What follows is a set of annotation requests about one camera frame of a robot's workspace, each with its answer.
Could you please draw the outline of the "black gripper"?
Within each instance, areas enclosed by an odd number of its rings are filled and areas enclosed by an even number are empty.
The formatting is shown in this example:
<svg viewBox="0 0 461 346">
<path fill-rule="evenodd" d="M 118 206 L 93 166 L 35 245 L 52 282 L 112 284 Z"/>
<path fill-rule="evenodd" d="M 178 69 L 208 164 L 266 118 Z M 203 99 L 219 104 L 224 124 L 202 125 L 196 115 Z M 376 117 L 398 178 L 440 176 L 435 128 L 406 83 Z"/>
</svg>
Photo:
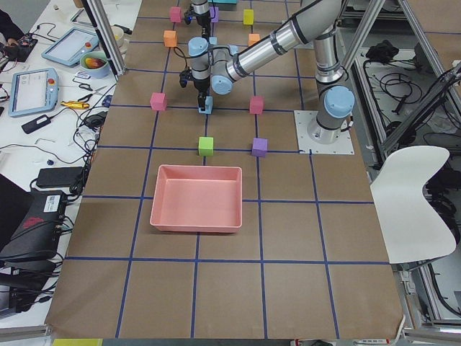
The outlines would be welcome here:
<svg viewBox="0 0 461 346">
<path fill-rule="evenodd" d="M 201 25 L 201 37 L 206 40 L 210 39 L 210 23 Z"/>
<path fill-rule="evenodd" d="M 208 96 L 210 88 L 210 72 L 208 70 L 197 71 L 193 68 L 185 68 L 179 74 L 179 85 L 181 88 L 185 88 L 189 82 L 194 84 L 198 92 L 198 110 L 204 112 L 206 108 L 206 96 Z"/>
</svg>

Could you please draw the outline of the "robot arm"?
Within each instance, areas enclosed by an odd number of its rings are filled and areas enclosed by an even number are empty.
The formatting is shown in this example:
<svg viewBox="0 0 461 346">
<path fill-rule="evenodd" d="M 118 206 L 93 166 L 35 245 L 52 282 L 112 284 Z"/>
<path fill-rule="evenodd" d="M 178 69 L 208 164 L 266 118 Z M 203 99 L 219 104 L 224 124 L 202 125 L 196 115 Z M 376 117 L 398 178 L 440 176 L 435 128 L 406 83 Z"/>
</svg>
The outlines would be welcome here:
<svg viewBox="0 0 461 346">
<path fill-rule="evenodd" d="M 211 36 L 212 17 L 208 0 L 192 0 L 189 6 L 187 19 L 192 20 L 193 18 L 197 20 L 198 25 L 201 27 L 202 38 L 209 41 Z"/>
<path fill-rule="evenodd" d="M 179 84 L 188 82 L 197 90 L 198 109 L 207 109 L 211 92 L 229 94 L 234 83 L 249 76 L 299 45 L 313 44 L 315 51 L 315 80 L 320 109 L 307 127 L 309 137 L 316 143 L 332 144 L 339 138 L 341 127 L 352 113 L 355 98 L 341 80 L 345 69 L 336 52 L 336 19 L 341 2 L 336 0 L 301 1 L 300 9 L 277 29 L 239 53 L 229 45 L 211 42 L 211 13 L 208 1 L 193 1 L 184 21 L 196 19 L 201 35 L 188 42 L 188 52 L 174 52 L 185 62 Z"/>
</svg>

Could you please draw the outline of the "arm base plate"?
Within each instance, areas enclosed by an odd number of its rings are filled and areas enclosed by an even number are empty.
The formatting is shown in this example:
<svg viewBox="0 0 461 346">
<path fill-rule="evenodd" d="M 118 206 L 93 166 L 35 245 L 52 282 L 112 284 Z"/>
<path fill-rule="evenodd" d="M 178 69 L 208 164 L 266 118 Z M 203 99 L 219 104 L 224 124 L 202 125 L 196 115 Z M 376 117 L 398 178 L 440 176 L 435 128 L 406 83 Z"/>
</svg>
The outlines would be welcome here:
<svg viewBox="0 0 461 346">
<path fill-rule="evenodd" d="M 318 124 L 315 110 L 295 110 L 293 114 L 300 154 L 354 155 L 346 119 L 340 128 L 326 130 Z"/>
</svg>

